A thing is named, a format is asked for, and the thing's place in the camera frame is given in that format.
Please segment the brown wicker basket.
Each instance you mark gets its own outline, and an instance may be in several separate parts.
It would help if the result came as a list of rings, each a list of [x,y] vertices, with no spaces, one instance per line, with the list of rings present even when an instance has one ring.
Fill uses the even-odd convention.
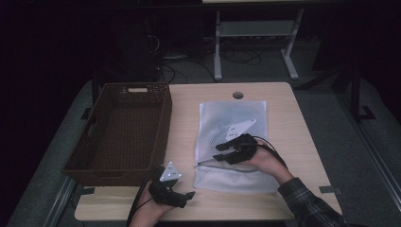
[[[172,98],[166,83],[109,83],[62,172],[84,186],[138,186],[165,161]]]

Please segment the person's right hand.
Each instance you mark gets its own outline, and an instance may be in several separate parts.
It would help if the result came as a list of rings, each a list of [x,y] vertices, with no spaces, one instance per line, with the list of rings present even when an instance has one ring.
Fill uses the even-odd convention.
[[[246,161],[247,165],[254,166],[259,171],[271,175],[280,185],[293,179],[293,175],[269,151],[257,147],[252,159]]]

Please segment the black metal stand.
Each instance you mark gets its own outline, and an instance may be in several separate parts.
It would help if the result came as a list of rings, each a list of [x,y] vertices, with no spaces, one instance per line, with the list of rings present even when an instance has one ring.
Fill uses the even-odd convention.
[[[351,116],[360,123],[362,120],[375,119],[374,114],[368,106],[360,105],[360,86],[361,75],[358,68],[353,64],[341,63],[324,72],[322,75],[306,82],[302,85],[294,87],[294,90],[307,90],[319,83],[336,76],[331,89],[336,94],[343,94],[348,87],[350,87],[350,103],[349,110]]]

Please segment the person's left hand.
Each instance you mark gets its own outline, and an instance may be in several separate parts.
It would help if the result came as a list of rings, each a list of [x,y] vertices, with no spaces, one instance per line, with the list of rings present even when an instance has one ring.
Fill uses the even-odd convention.
[[[139,198],[139,208],[134,212],[128,227],[154,227],[172,209],[172,206],[155,202],[145,189]]]

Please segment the white metal table frame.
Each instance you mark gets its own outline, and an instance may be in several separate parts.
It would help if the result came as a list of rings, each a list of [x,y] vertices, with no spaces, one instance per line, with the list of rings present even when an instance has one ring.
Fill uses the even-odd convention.
[[[216,13],[215,25],[215,53],[214,53],[214,79],[222,80],[220,39],[234,37],[288,37],[288,45],[281,50],[282,59],[291,79],[297,80],[299,75],[291,59],[300,24],[305,10],[299,9],[293,20],[280,21],[221,21],[220,12]]]

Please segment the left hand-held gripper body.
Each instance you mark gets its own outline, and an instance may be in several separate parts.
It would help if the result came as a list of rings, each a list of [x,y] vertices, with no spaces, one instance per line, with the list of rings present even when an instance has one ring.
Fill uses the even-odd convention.
[[[181,172],[172,162],[169,162],[167,166],[159,166],[148,191],[159,204],[181,207],[183,201],[186,201],[185,196],[173,191],[173,186],[181,177]]]

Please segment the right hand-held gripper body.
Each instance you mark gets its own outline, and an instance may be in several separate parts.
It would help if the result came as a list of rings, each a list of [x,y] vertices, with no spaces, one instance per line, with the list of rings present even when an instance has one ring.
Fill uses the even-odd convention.
[[[250,160],[256,151],[256,141],[248,129],[256,122],[255,119],[243,121],[229,126],[226,141],[234,151],[225,155],[225,161],[230,165]]]

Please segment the white mesh laundry bag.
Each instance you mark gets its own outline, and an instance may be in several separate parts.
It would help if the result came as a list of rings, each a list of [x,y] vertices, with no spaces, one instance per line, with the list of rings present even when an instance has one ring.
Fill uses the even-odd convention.
[[[209,101],[200,105],[200,128],[195,151],[194,186],[224,193],[267,194],[279,187],[274,178],[253,166],[217,161],[227,155],[217,146],[242,134],[268,137],[267,104],[264,101]]]

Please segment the metal floor rail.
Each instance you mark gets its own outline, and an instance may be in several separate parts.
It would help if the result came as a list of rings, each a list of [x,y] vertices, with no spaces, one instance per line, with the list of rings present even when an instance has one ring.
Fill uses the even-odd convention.
[[[61,188],[44,221],[44,227],[58,227],[71,196],[74,194],[77,183],[69,177],[62,182]]]
[[[351,106],[346,100],[344,95],[335,94],[336,100],[340,104],[347,120],[350,122],[354,131],[357,133],[359,139],[362,141],[364,147],[373,162],[375,170],[380,177],[381,181],[384,183],[386,189],[388,190],[394,204],[397,209],[401,212],[401,185],[394,178],[393,174],[390,172],[387,164],[383,160],[379,153],[378,148],[374,145],[373,140],[368,135],[368,132],[362,126],[362,124],[357,121],[357,119],[351,114]]]

